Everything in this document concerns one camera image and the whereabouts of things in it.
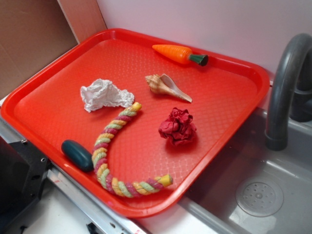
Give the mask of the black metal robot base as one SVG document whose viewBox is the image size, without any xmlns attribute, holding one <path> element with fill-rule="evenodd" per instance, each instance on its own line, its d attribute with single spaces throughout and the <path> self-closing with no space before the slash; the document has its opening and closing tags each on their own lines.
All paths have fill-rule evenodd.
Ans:
<svg viewBox="0 0 312 234">
<path fill-rule="evenodd" d="M 49 159 L 27 140 L 0 139 L 0 226 L 39 202 Z"/>
</svg>

